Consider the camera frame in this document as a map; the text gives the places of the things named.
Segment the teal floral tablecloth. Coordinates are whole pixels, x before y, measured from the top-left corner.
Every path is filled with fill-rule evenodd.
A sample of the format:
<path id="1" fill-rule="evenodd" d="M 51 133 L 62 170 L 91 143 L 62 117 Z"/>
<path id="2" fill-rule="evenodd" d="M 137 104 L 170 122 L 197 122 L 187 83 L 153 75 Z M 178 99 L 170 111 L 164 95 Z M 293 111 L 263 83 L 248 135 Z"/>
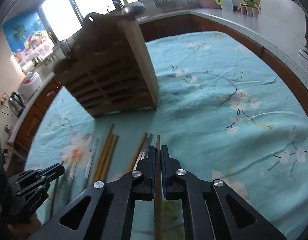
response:
<path id="1" fill-rule="evenodd" d="M 308 224 L 308 117 L 280 77 L 230 36 L 200 32 L 147 43 L 159 83 L 155 110 L 91 117 L 62 88 L 32 142 L 26 169 L 63 163 L 75 176 L 51 185 L 45 223 L 83 191 L 94 144 L 118 143 L 106 180 L 126 171 L 144 132 L 199 179 L 222 179 L 287 239 Z"/>

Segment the wooden chopstick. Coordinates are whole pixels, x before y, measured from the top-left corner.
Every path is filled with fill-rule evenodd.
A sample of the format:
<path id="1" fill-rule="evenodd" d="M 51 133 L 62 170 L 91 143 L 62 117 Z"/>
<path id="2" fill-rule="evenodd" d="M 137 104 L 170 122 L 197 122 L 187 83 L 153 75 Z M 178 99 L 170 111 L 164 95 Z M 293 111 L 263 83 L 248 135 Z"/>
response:
<path id="1" fill-rule="evenodd" d="M 106 178 L 107 178 L 107 174 L 108 174 L 108 171 L 110 169 L 111 161 L 112 161 L 112 158 L 113 158 L 115 147 L 117 145 L 118 138 L 119 138 L 119 135 L 117 135 L 117 134 L 112 135 L 110 146 L 108 148 L 107 155 L 106 155 L 104 165 L 103 165 L 103 169 L 102 169 L 102 172 L 101 172 L 101 175 L 100 175 L 100 179 L 103 180 L 103 181 L 105 181 Z"/>
<path id="2" fill-rule="evenodd" d="M 100 179 L 102 167 L 104 165 L 104 162 L 105 162 L 105 159 L 106 159 L 106 156 L 107 156 L 107 153 L 108 153 L 108 149 L 110 147 L 110 143 L 111 143 L 111 140 L 112 140 L 112 137 L 113 137 L 113 129 L 114 129 L 114 124 L 111 124 L 110 128 L 108 130 L 108 133 L 106 135 L 106 139 L 104 141 L 104 144 L 102 146 L 97 165 L 96 165 L 95 170 L 94 170 L 92 182 L 95 182 L 95 181 Z"/>
<path id="3" fill-rule="evenodd" d="M 156 164 L 155 164 L 155 190 L 154 190 L 154 240 L 162 239 L 161 229 L 161 158 L 160 135 L 156 137 Z"/>
<path id="4" fill-rule="evenodd" d="M 101 150 L 101 156 L 97 161 L 93 181 L 106 180 L 117 139 L 118 136 L 116 134 L 113 134 L 112 132 L 108 133 L 103 148 Z"/>
<path id="5" fill-rule="evenodd" d="M 138 143 L 136 151 L 135 151 L 135 153 L 134 153 L 134 155 L 133 155 L 133 157 L 132 157 L 132 159 L 131 159 L 131 161 L 129 163 L 129 166 L 128 166 L 127 170 L 126 170 L 126 173 L 129 173 L 129 172 L 131 172 L 133 170 L 134 165 L 136 164 L 137 158 L 138 158 L 138 156 L 140 154 L 140 151 L 142 149 L 142 146 L 143 146 L 146 138 L 147 138 L 147 132 L 144 132 L 142 134 L 141 138 L 140 138 L 140 141 Z"/>

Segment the wooden utensil holder box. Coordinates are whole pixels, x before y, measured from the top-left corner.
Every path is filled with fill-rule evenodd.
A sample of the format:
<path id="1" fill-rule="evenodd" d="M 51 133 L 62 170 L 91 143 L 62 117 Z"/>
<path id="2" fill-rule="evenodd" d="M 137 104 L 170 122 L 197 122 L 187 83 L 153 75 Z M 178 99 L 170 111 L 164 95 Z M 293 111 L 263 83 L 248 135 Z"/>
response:
<path id="1" fill-rule="evenodd" d="M 56 78 L 93 117 L 157 108 L 158 80 L 142 31 L 127 15 L 90 13 Z"/>

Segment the metal ladle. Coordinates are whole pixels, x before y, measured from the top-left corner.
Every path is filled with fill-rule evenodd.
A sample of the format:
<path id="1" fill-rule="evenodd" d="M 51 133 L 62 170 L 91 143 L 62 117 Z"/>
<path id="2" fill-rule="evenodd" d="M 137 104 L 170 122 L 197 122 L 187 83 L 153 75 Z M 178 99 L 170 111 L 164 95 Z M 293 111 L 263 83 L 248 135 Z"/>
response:
<path id="1" fill-rule="evenodd" d="M 114 1 L 114 5 L 118 5 L 124 15 L 141 15 L 146 11 L 146 6 L 142 2 L 133 2 L 128 5 L 122 5 L 120 2 Z"/>

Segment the white rice cooker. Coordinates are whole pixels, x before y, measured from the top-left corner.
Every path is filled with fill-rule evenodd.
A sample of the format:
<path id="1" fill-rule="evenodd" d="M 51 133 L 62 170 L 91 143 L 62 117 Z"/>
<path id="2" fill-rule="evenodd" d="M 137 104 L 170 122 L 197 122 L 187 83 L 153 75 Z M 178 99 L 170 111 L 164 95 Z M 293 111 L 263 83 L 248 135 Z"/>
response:
<path id="1" fill-rule="evenodd" d="M 42 80 L 38 72 L 30 72 L 23 79 L 22 83 L 18 87 L 18 93 L 22 100 L 27 102 L 40 88 Z"/>

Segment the colourful wall poster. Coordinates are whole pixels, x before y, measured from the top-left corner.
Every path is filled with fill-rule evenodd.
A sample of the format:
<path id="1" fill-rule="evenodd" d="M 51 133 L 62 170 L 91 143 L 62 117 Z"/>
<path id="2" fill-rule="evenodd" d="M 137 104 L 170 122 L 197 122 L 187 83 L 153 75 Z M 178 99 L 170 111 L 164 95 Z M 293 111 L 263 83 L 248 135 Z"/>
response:
<path id="1" fill-rule="evenodd" d="M 27 11 L 11 18 L 3 23 L 2 29 L 20 66 L 34 58 L 43 60 L 53 52 L 54 43 L 37 11 Z"/>

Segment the condiment bottles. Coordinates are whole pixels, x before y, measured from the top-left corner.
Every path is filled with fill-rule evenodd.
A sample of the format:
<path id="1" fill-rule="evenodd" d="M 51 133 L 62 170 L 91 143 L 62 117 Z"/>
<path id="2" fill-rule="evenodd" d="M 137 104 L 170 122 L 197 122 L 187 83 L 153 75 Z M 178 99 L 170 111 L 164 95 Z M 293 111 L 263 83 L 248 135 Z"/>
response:
<path id="1" fill-rule="evenodd" d="M 241 3 L 241 13 L 258 19 L 261 14 L 260 0 L 244 0 Z"/>

